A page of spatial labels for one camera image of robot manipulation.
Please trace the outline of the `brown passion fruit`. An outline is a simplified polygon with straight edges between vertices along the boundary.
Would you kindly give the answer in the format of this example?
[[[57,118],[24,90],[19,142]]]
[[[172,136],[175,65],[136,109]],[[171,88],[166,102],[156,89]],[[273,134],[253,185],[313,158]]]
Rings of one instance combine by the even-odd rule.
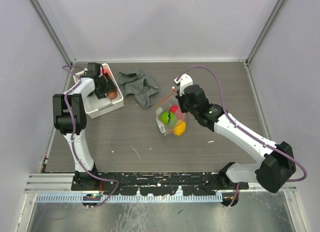
[[[109,91],[107,93],[107,97],[110,99],[110,100],[114,100],[117,98],[117,91],[113,90],[113,91]]]

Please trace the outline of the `red apple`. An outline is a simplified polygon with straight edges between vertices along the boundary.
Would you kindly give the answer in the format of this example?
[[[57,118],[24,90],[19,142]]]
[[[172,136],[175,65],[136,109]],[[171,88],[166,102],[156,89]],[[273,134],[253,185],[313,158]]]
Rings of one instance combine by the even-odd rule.
[[[178,105],[171,106],[169,111],[173,113],[180,120],[184,118],[184,114],[181,112],[180,107]]]

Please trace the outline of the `clear zip top bag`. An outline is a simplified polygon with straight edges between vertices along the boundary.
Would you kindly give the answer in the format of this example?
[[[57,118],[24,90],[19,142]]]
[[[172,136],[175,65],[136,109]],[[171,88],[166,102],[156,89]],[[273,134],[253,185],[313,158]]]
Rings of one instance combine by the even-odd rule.
[[[176,94],[177,91],[172,87],[171,93],[157,104],[155,117],[162,134],[181,137],[187,129],[188,114],[182,113],[178,100],[175,98]]]

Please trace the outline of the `green striped melon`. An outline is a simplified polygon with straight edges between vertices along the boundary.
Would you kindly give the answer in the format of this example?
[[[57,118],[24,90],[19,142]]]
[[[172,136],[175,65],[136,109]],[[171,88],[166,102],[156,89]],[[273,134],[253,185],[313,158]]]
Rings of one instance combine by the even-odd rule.
[[[177,123],[177,117],[170,111],[165,111],[161,114],[160,120],[169,127],[173,127]]]

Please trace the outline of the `yellow lemon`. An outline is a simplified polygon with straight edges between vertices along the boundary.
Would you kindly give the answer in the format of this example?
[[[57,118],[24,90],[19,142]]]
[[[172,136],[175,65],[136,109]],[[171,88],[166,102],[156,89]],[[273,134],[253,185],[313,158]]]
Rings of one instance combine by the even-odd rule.
[[[177,124],[173,128],[173,134],[176,136],[181,136],[186,131],[186,123],[184,120],[178,120]]]

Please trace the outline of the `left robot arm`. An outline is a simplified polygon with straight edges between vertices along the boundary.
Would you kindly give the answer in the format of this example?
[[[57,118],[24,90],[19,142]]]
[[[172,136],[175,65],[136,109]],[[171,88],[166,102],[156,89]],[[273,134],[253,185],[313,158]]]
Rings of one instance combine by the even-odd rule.
[[[75,178],[88,190],[99,187],[100,181],[118,184],[115,179],[104,179],[90,155],[85,136],[87,116],[83,99],[95,90],[92,78],[80,78],[68,91],[55,94],[52,98],[53,125],[67,140],[75,167]]]

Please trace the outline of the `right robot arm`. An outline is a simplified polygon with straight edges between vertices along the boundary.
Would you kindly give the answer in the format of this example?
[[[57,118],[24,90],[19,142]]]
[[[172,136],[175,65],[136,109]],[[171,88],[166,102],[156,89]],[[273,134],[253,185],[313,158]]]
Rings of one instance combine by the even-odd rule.
[[[216,132],[246,151],[253,164],[230,162],[219,174],[219,183],[231,189],[236,183],[258,183],[271,193],[276,193],[296,172],[291,145],[268,140],[239,123],[231,114],[225,113],[218,104],[209,103],[199,85],[178,84],[176,99],[182,112],[194,116],[197,122]]]

